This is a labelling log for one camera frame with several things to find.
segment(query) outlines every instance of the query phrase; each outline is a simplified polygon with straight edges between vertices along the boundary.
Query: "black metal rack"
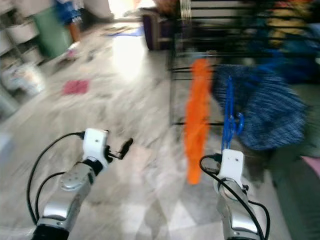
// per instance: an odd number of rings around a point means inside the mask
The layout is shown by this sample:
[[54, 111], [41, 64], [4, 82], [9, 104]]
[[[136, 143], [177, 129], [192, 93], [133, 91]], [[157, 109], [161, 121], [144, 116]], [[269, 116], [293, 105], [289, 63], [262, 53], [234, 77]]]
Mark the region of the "black metal rack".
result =
[[[274, 16], [270, 15], [271, 10], [292, 10], [293, 6], [275, 6], [275, 0], [256, 0], [250, 3], [234, 0], [180, 0], [176, 9], [176, 17], [173, 20], [173, 33], [171, 49], [168, 55], [168, 68], [170, 71], [170, 99], [169, 99], [169, 121], [171, 125], [184, 125], [184, 117], [176, 119], [173, 105], [176, 94], [176, 82], [191, 81], [191, 69], [188, 64], [190, 57], [188, 49], [195, 52], [205, 53], [216, 51], [215, 58], [220, 63], [230, 63], [234, 59], [259, 59], [270, 58], [273, 53], [264, 50], [252, 51], [247, 48], [249, 43], [265, 43], [270, 40], [283, 40], [281, 37], [252, 36], [247, 33], [249, 30], [275, 30], [275, 29], [301, 29], [310, 31], [307, 26], [270, 26], [258, 25], [257, 20], [263, 19], [301, 19], [300, 15]], [[223, 15], [223, 11], [232, 11], [231, 14]], [[286, 40], [313, 41], [320, 43], [317, 37], [301, 36], [286, 37]], [[285, 58], [314, 58], [312, 53], [284, 52]], [[209, 123], [211, 126], [221, 126], [221, 122]]]

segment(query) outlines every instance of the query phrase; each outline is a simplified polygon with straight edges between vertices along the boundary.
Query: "black cable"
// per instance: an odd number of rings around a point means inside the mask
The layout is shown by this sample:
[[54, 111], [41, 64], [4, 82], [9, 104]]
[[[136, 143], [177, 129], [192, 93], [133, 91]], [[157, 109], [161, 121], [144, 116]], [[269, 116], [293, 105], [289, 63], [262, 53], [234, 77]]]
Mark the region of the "black cable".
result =
[[265, 228], [264, 238], [268, 239], [269, 238], [269, 234], [270, 234], [270, 223], [271, 223], [270, 214], [269, 214], [268, 209], [266, 208], [266, 206], [264, 206], [263, 204], [261, 204], [259, 202], [255, 202], [255, 201], [250, 201], [249, 200], [249, 203], [253, 204], [253, 205], [257, 205], [257, 206], [259, 206], [260, 208], [263, 209], [263, 211], [265, 213], [265, 217], [266, 217], [266, 228]]
[[241, 205], [245, 208], [245, 210], [249, 213], [250, 217], [252, 218], [252, 221], [258, 231], [258, 235], [260, 237], [260, 240], [268, 240], [267, 238], [264, 237], [264, 233], [262, 232], [261, 226], [255, 216], [255, 214], [251, 211], [251, 209], [249, 208], [249, 206], [241, 199], [241, 197], [232, 190], [231, 187], [229, 187], [227, 184], [225, 184], [224, 181], [222, 181], [220, 178], [218, 178], [216, 175], [212, 174], [211, 172], [207, 171], [203, 166], [202, 166], [202, 162], [204, 159], [206, 158], [210, 158], [208, 156], [203, 156], [200, 160], [200, 168], [202, 169], [202, 171], [204, 171], [206, 174], [208, 174], [210, 177], [212, 177], [213, 179], [215, 179], [219, 184], [221, 184], [223, 187], [225, 187], [232, 195], [234, 195], [234, 197], [241, 203]]
[[41, 190], [42, 188], [44, 187], [44, 185], [47, 183], [47, 181], [49, 181], [50, 179], [52, 179], [53, 177], [55, 176], [58, 176], [58, 175], [62, 175], [64, 174], [65, 171], [62, 171], [62, 172], [56, 172], [54, 174], [51, 174], [50, 176], [48, 176], [40, 185], [40, 187], [38, 188], [38, 191], [36, 192], [36, 196], [35, 196], [35, 203], [34, 203], [34, 211], [35, 211], [35, 217], [36, 217], [36, 220], [38, 221], [39, 218], [40, 218], [40, 215], [39, 215], [39, 197], [40, 197], [40, 194], [41, 194]]
[[58, 139], [56, 139], [55, 141], [53, 141], [49, 146], [47, 146], [41, 153], [40, 155], [37, 157], [33, 167], [32, 167], [32, 170], [31, 170], [31, 173], [30, 173], [30, 176], [29, 176], [29, 179], [28, 179], [28, 183], [27, 183], [27, 186], [26, 186], [26, 204], [27, 204], [27, 207], [28, 207], [28, 210], [29, 210], [29, 213], [30, 213], [30, 216], [31, 216], [31, 219], [34, 223], [34, 225], [37, 225], [37, 218], [35, 216], [35, 213], [34, 213], [34, 210], [32, 208], [32, 205], [31, 205], [31, 198], [30, 198], [30, 191], [31, 191], [31, 183], [32, 183], [32, 178], [34, 177], [34, 174], [35, 174], [35, 171], [36, 171], [36, 168], [37, 168], [37, 165], [40, 161], [40, 159], [43, 157], [43, 155], [53, 146], [55, 145], [57, 142], [59, 142], [61, 139], [64, 139], [68, 136], [72, 136], [72, 135], [76, 135], [76, 136], [79, 136], [80, 138], [83, 139], [83, 136], [84, 136], [84, 132], [71, 132], [71, 133], [68, 133], [68, 134], [65, 134], [61, 137], [59, 137]]

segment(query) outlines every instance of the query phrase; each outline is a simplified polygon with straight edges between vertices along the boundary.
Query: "white tile floor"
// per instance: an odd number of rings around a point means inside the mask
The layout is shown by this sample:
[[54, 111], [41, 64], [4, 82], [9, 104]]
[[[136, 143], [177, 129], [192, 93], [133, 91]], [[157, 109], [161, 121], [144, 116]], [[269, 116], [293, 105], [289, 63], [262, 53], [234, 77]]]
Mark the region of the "white tile floor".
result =
[[[186, 183], [183, 144], [169, 128], [166, 53], [148, 52], [142, 37], [108, 38], [99, 31], [81, 44], [81, 57], [68, 67], [56, 71], [54, 61], [45, 65], [46, 90], [0, 125], [15, 144], [10, 162], [0, 172], [0, 239], [30, 238], [25, 236], [32, 226], [25, 190], [39, 152], [62, 134], [92, 127], [111, 130], [115, 149], [129, 137], [135, 144], [123, 161], [112, 163], [98, 177], [70, 239], [222, 240], [212, 180], [203, 176], [196, 186]], [[94, 58], [88, 61], [92, 50]], [[79, 79], [90, 80], [89, 92], [62, 96], [65, 82]], [[182, 85], [177, 94], [188, 94], [188, 89]], [[208, 142], [208, 152], [220, 150], [218, 135], [212, 132]], [[34, 186], [48, 174], [68, 169], [81, 152], [79, 140], [59, 143], [40, 164]], [[272, 192], [270, 182], [265, 187]], [[53, 182], [45, 187], [41, 206], [53, 188]], [[252, 200], [257, 195], [270, 208], [276, 204], [275, 195], [253, 185], [250, 189]], [[272, 210], [271, 216], [275, 213], [279, 211]], [[263, 222], [263, 214], [257, 215]], [[283, 222], [277, 216], [275, 220], [271, 239], [288, 240], [283, 235], [288, 233], [280, 232]]]

